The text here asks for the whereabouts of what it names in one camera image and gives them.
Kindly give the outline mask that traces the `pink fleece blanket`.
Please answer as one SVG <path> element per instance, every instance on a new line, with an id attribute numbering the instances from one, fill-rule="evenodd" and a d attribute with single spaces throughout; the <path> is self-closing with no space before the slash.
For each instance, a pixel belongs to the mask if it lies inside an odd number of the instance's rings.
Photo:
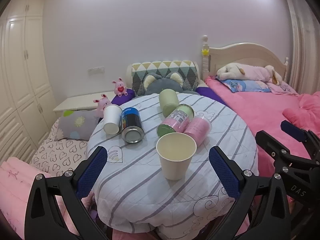
<path id="1" fill-rule="evenodd" d="M 310 158 L 303 144 L 283 132 L 280 124 L 287 120 L 319 135 L 319 92 L 300 95 L 233 93 L 214 77 L 206 78 L 205 83 L 245 121 L 253 134 L 264 130 L 287 147 L 292 155 Z"/>

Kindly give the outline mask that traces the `pink pig toy with heart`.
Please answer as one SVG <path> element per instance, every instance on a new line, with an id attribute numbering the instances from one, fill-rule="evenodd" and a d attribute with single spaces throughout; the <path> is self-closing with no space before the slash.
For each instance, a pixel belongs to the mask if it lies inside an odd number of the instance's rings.
<path id="1" fill-rule="evenodd" d="M 127 86 L 121 77 L 119 77 L 117 81 L 112 81 L 112 83 L 114 84 L 114 93 L 116 96 L 122 97 L 123 95 L 128 95 Z"/>

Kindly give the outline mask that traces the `grey cat plush cushion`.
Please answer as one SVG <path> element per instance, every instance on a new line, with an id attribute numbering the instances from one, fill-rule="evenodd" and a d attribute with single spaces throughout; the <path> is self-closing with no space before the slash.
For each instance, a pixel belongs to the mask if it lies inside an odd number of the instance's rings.
<path id="1" fill-rule="evenodd" d="M 165 89 L 171 89 L 178 93 L 197 94 L 193 90 L 188 90 L 183 78 L 178 72 L 169 73 L 166 77 L 151 73 L 143 81 L 144 95 L 159 94 Z"/>

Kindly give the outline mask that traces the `triangle pattern cushion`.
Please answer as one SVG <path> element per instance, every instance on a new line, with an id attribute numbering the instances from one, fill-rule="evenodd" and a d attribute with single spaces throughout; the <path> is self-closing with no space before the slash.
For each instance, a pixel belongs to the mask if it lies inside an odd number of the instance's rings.
<path id="1" fill-rule="evenodd" d="M 171 73 L 178 73 L 183 79 L 183 88 L 195 91 L 199 85 L 199 68 L 196 62 L 185 61 L 153 61 L 130 64 L 126 71 L 126 84 L 137 96 L 145 94 L 143 81 L 149 74 L 166 77 Z"/>

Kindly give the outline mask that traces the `white paper cup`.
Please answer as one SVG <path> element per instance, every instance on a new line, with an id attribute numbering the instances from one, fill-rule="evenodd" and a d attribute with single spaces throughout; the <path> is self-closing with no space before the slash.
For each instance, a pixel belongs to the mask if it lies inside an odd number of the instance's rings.
<path id="1" fill-rule="evenodd" d="M 195 140 L 184 133 L 168 133 L 160 137 L 156 144 L 163 175 L 166 179 L 182 179 L 196 153 Z"/>
<path id="2" fill-rule="evenodd" d="M 104 109 L 103 130 L 107 135 L 118 134 L 122 109 L 118 105 L 108 105 Z"/>

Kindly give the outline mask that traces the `heart pattern sheet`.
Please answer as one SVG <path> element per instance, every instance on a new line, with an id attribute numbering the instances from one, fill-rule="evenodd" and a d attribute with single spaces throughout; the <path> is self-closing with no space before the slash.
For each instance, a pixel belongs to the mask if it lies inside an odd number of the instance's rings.
<path id="1" fill-rule="evenodd" d="M 67 170 L 75 170 L 86 159 L 87 141 L 74 139 L 56 140 L 60 133 L 59 122 L 56 121 L 51 131 L 29 164 L 40 171 L 53 176 L 60 176 Z"/>

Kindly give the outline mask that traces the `pink clear plastic cup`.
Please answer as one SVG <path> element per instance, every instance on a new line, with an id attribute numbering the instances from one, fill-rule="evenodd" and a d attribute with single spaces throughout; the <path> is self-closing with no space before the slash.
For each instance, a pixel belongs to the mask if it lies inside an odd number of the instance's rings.
<path id="1" fill-rule="evenodd" d="M 184 133 L 192 137 L 197 146 L 200 146 L 210 133 L 211 129 L 211 122 L 206 117 L 197 115 L 191 120 Z"/>

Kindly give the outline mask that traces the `cream wooden headboard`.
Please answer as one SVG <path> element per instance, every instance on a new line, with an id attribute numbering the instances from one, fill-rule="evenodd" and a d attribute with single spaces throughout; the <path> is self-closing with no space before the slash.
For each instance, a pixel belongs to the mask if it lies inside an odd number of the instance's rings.
<path id="1" fill-rule="evenodd" d="M 208 36 L 204 35 L 202 36 L 201 54 L 203 49 L 208 49 L 209 55 L 202 55 L 202 72 L 200 75 L 202 80 L 205 80 L 208 76 L 213 76 L 218 69 L 232 62 L 258 67 L 271 65 L 284 81 L 287 80 L 289 58 L 286 57 L 285 62 L 281 62 L 272 51 L 262 45 L 242 42 L 215 48 L 209 46 Z"/>

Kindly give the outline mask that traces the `grey flower pillow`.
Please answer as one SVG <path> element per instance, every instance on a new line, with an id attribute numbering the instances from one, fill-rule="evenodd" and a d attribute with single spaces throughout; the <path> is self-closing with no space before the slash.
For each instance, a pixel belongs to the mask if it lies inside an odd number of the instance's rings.
<path id="1" fill-rule="evenodd" d="M 89 141 L 96 126 L 102 120 L 96 110 L 64 111 L 57 124 L 55 140 L 73 139 Z"/>

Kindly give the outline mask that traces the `light pink folded quilt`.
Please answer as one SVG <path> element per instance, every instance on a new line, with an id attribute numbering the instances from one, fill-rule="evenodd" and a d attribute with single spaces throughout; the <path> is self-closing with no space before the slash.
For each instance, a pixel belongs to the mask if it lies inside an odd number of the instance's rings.
<path id="1" fill-rule="evenodd" d="M 37 174 L 52 175 L 10 157 L 1 164 L 1 211 L 13 230 L 24 238 L 25 212 L 32 184 Z"/>

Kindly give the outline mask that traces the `white curtain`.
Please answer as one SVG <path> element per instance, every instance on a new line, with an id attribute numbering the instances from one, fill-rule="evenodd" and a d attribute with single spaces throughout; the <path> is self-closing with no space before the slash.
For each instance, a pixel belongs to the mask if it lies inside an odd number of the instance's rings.
<path id="1" fill-rule="evenodd" d="M 293 52 L 287 80 L 298 93 L 319 91 L 319 22 L 305 0 L 286 0 Z"/>

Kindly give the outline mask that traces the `pink green labelled jar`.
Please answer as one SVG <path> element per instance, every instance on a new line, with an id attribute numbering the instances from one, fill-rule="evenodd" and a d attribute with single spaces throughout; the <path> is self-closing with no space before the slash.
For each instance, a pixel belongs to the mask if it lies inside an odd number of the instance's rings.
<path id="1" fill-rule="evenodd" d="M 183 133 L 193 117 L 193 108 L 186 104 L 180 104 L 157 127 L 157 135 L 162 137 L 168 133 Z"/>

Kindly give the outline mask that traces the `blue cartoon pillow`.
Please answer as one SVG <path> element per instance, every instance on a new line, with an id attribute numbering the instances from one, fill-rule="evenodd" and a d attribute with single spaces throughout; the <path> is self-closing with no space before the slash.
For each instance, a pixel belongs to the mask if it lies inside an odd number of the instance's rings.
<path id="1" fill-rule="evenodd" d="M 262 81 L 253 80 L 219 80 L 223 85 L 231 90 L 232 93 L 237 92 L 265 92 L 270 93 L 268 85 Z"/>

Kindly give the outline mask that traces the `cream wardrobe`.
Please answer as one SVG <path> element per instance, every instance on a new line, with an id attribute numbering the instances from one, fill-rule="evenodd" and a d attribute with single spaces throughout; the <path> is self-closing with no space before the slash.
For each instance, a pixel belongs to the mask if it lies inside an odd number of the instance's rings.
<path id="1" fill-rule="evenodd" d="M 43 6 L 44 0 L 11 0 L 1 15 L 1 161 L 28 163 L 56 120 Z"/>

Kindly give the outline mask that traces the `white bedside table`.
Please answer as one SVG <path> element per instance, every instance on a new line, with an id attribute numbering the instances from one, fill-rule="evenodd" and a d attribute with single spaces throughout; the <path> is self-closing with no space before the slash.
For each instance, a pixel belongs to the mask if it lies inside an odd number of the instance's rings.
<path id="1" fill-rule="evenodd" d="M 61 102 L 53 111 L 60 113 L 64 111 L 96 109 L 98 104 L 94 100 L 100 100 L 102 94 L 105 94 L 110 101 L 116 96 L 113 91 L 73 96 Z"/>

